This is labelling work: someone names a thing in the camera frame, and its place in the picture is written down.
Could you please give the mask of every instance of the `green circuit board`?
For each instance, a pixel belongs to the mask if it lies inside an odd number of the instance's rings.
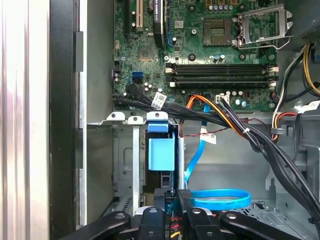
[[[204,36],[206,21],[225,19],[232,21],[237,14],[237,6],[244,6],[246,11],[259,8],[258,0],[167,0],[167,38],[168,44],[165,49],[159,49],[155,44],[153,36],[153,14],[147,10],[150,0],[143,0],[143,29],[137,31],[130,28],[129,38],[125,37],[125,7],[127,0],[115,1],[115,28],[114,28],[114,60],[119,63],[121,72],[116,76],[113,84],[115,93],[125,93],[126,85],[132,82],[132,71],[144,73],[143,82],[139,84],[140,89],[153,98],[157,91],[167,96],[168,100],[185,105],[192,94],[211,94],[215,96],[226,93],[236,93],[229,96],[229,104],[236,111],[273,111],[274,104],[271,99],[274,88],[272,87],[219,87],[215,85],[210,88],[177,88],[170,87],[166,82],[166,63],[177,65],[197,64],[276,64],[276,50],[270,48],[251,49],[240,51],[229,45],[205,45]],[[130,1],[131,23],[136,20],[131,16],[132,11],[137,11],[137,0]],[[223,3],[223,10],[211,10]],[[224,34],[230,31],[232,37],[236,29],[217,28],[212,34]],[[249,33],[252,40],[260,37],[274,36],[276,32],[276,16],[274,14],[250,19]],[[176,44],[170,40],[175,37]],[[190,61],[189,55],[194,54],[196,59]],[[224,55],[221,61],[216,61],[215,56]],[[116,109],[129,109],[125,105],[115,105]],[[203,105],[196,102],[194,109],[202,110]]]

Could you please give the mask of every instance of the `orange wire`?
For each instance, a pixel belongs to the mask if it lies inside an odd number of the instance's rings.
[[[215,104],[213,104],[211,101],[209,101],[208,99],[206,99],[205,97],[201,96],[201,95],[193,95],[188,104],[187,104],[187,108],[191,108],[193,106],[193,102],[195,99],[199,99],[207,104],[209,104],[224,120],[226,123],[228,123],[228,125],[236,132],[238,133],[240,136],[243,137],[243,134],[241,132],[238,131],[237,128],[235,128],[235,126],[232,124],[232,122],[228,119],[227,115],[219,109],[218,106],[216,106]]]
[[[278,122],[280,121],[281,118],[285,117],[285,116],[297,116],[297,113],[295,112],[282,112],[279,113],[275,119],[274,119],[274,128],[278,128]],[[272,141],[277,140],[279,137],[279,135],[274,135],[274,137],[272,138]]]

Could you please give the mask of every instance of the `blue cable loop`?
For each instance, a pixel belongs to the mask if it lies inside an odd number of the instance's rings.
[[[203,112],[209,113],[210,106],[208,104],[204,105]],[[202,127],[207,126],[207,122],[203,121],[201,123]],[[196,150],[193,158],[191,159],[188,167],[184,173],[185,184],[188,183],[190,176],[195,169],[199,159],[205,150],[206,142],[200,140],[198,149]],[[209,210],[215,211],[226,211],[231,209],[241,209],[245,208],[251,204],[251,194],[244,190],[239,189],[214,189],[214,190],[201,190],[201,191],[192,191],[192,198],[190,202],[194,207],[206,208]],[[201,200],[201,198],[219,198],[219,197],[233,197],[237,199],[231,200]]]
[[[231,200],[201,200],[199,198],[234,197]],[[215,211],[241,209],[251,204],[251,194],[239,189],[215,189],[192,191],[191,204],[194,207],[206,208]]]

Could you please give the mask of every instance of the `motherboard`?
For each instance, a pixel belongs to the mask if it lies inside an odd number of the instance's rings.
[[[186,105],[193,95],[226,100],[236,111],[273,111],[278,80],[274,47],[239,48],[241,13],[272,0],[115,0],[113,91],[129,98],[135,83]],[[250,40],[277,32],[274,13],[253,16]],[[116,110],[134,109],[116,104]],[[195,110],[203,103],[196,102]]]

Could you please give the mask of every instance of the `cpu socket lever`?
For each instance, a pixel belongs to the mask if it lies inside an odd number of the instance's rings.
[[[278,35],[264,37],[261,36],[257,40],[250,39],[250,18],[251,17],[260,17],[270,13],[278,13],[277,22],[278,22]],[[232,45],[234,47],[238,47],[239,49],[259,49],[259,48],[270,48],[273,47],[277,50],[282,49],[286,46],[292,36],[286,36],[288,30],[292,27],[293,22],[288,21],[293,16],[293,14],[287,10],[285,10],[284,4],[270,6],[265,8],[260,8],[253,11],[243,12],[237,14],[233,19],[233,23],[238,25],[239,35],[232,40]],[[286,39],[285,43],[281,46],[277,47],[275,44],[271,43],[273,41],[278,41]]]

